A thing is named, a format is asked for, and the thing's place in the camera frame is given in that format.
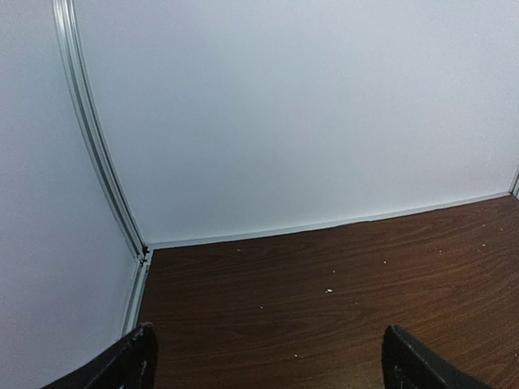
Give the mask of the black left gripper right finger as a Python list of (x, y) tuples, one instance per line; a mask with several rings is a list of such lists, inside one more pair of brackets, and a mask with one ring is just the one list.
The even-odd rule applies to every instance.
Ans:
[(384, 332), (383, 378), (386, 388), (489, 387), (445, 361), (398, 325), (390, 325)]

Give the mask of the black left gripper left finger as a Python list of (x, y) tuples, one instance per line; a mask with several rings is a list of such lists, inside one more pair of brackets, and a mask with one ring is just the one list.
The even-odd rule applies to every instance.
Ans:
[(60, 388), (153, 388), (157, 336), (151, 323), (140, 323), (86, 365), (46, 385)]

